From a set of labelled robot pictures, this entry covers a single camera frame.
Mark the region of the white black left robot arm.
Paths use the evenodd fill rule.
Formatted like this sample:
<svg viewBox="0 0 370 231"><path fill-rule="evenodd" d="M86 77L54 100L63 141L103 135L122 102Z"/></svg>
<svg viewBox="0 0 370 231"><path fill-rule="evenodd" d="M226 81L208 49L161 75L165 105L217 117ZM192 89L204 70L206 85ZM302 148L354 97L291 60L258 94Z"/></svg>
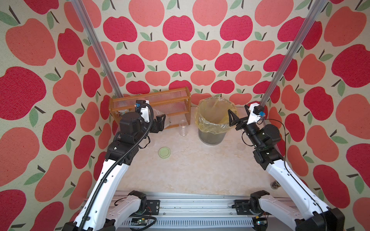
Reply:
<svg viewBox="0 0 370 231"><path fill-rule="evenodd" d="M134 213L144 211L146 195L139 191L129 193L113 210L109 207L123 175L140 150L140 142L150 132L163 131L165 120L165 114L155 116L148 107L122 116L120 130L108 146L102 170L89 199L75 220L64 225L64 231L115 231Z"/></svg>

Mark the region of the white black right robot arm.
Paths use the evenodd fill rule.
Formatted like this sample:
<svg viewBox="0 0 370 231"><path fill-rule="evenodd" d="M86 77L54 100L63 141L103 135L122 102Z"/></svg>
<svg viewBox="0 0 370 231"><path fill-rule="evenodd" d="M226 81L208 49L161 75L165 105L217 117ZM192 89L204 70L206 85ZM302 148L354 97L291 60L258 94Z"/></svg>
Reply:
<svg viewBox="0 0 370 231"><path fill-rule="evenodd" d="M284 157L275 149L281 141L279 129L272 124L259 128L257 123L264 116L264 107L258 103L244 107L247 116L239 118L228 110L229 125L242 130L254 147L256 162L284 189L297 209L293 209L261 190L252 193L249 210L255 215L271 214L293 231L342 231L345 216L338 208L330 208L319 199L287 165Z"/></svg>

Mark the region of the clear jar with mung beans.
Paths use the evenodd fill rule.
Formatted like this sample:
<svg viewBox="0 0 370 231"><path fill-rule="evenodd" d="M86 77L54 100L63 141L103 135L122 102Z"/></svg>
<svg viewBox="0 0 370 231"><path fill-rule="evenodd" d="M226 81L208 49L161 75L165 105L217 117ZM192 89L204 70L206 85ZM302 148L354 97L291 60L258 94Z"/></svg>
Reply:
<svg viewBox="0 0 370 231"><path fill-rule="evenodd" d="M188 134L188 122L186 120L181 120L178 124L179 134L181 136L187 136Z"/></svg>

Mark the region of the pale green jar lid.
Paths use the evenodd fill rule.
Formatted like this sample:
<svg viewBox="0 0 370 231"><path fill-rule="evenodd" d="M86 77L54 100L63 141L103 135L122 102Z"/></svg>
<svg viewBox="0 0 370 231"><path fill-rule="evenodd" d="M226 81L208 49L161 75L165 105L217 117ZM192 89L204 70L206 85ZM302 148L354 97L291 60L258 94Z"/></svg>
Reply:
<svg viewBox="0 0 370 231"><path fill-rule="evenodd" d="M171 155L171 150L168 147L162 147L162 148L159 149L158 155L162 159L169 158L170 155Z"/></svg>

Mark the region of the clear plastic jar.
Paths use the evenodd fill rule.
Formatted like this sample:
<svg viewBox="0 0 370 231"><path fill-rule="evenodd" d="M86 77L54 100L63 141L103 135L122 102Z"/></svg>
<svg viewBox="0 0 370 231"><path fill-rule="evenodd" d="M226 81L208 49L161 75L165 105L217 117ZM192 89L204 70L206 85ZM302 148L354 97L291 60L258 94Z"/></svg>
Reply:
<svg viewBox="0 0 370 231"><path fill-rule="evenodd" d="M247 145L246 145L246 144L244 144L244 143L241 143L241 142L238 142L238 143L237 143L237 149L238 149L239 151L244 151L244 150L246 149L246 147L247 147Z"/></svg>

